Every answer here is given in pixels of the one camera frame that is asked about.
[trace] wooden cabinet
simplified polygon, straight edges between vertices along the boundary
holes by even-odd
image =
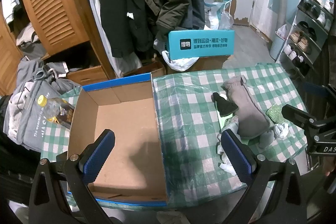
[[[11,94],[16,87],[17,65],[22,58],[16,47],[16,40],[11,35],[2,15],[0,2],[0,96]]]
[[[89,41],[105,79],[115,78],[88,0],[23,0],[48,56]]]
[[[89,85],[108,80],[101,66],[69,72],[67,78],[80,85]]]

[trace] plastic bottle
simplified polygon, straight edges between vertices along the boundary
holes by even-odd
[[[43,114],[50,122],[55,122],[70,129],[75,107],[60,98],[48,99],[43,95],[37,99],[43,108]]]

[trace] blue gripper pad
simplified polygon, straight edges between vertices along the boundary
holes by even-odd
[[[115,145],[116,137],[113,131],[105,129],[94,143],[89,144],[81,154],[78,163],[83,173],[84,184],[94,182],[103,167],[107,157]]]
[[[220,143],[241,182],[251,185],[257,163],[247,145],[242,144],[234,133],[227,129],[222,132]]]

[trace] yellow bottle cap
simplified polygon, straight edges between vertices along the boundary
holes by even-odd
[[[40,95],[40,97],[37,99],[37,103],[41,106],[44,107],[47,104],[47,97]]]

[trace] open shoe box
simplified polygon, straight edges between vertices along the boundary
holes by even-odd
[[[70,131],[68,157],[80,154],[104,129],[115,147],[88,188],[97,200],[165,206],[167,190],[151,74],[84,86]]]

